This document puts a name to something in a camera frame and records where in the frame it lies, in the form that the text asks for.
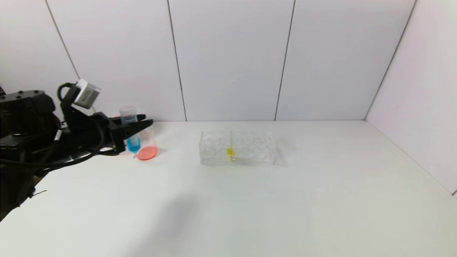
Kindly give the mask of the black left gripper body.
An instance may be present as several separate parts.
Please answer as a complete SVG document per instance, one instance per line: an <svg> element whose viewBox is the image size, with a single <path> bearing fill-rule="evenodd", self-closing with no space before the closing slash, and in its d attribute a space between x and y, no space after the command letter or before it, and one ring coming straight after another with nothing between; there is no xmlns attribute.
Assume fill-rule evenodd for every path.
<svg viewBox="0 0 457 257"><path fill-rule="evenodd" d="M95 112L93 115L67 112L64 120L67 125L64 142L72 157L93 152L98 155L102 148L111 148L108 151L109 156L118 155L125 150L117 118L109 118L102 112Z"/></svg>

